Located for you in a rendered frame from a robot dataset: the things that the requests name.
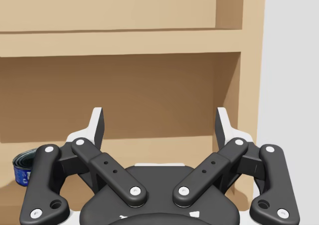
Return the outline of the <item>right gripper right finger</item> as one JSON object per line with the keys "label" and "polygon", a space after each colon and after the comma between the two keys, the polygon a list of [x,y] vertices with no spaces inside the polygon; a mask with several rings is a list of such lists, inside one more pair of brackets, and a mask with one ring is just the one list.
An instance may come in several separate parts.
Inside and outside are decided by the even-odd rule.
{"label": "right gripper right finger", "polygon": [[173,202],[187,208],[209,187],[225,193],[241,175],[253,177],[259,190],[249,214],[260,225],[299,225],[300,214],[283,149],[255,145],[252,136],[231,126],[227,110],[218,107],[215,118],[218,152],[209,155],[172,192]]}

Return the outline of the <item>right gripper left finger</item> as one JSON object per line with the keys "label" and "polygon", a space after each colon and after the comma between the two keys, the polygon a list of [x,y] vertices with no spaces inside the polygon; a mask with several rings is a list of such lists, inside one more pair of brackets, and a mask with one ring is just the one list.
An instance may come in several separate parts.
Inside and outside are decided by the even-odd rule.
{"label": "right gripper left finger", "polygon": [[78,174],[98,193],[109,186],[126,205],[147,201],[147,190],[109,154],[101,152],[104,115],[96,107],[87,128],[71,133],[62,147],[47,144],[35,151],[24,196],[20,225],[59,225],[70,216],[68,201],[60,195],[65,179]]}

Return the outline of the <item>pale wooden shelf unit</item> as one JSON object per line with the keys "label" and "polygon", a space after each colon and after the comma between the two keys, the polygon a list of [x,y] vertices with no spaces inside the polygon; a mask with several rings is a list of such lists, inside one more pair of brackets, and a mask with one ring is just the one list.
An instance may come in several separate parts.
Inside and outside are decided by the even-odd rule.
{"label": "pale wooden shelf unit", "polygon": [[0,0],[0,224],[25,188],[13,158],[63,145],[102,107],[123,166],[197,166],[225,107],[257,137],[265,0]]}

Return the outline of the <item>blue flat can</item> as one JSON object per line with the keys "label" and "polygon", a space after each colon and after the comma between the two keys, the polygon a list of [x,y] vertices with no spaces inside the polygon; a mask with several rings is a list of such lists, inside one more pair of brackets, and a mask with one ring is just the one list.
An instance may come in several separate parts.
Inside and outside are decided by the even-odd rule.
{"label": "blue flat can", "polygon": [[23,187],[28,186],[36,150],[35,148],[20,153],[12,161],[15,181]]}

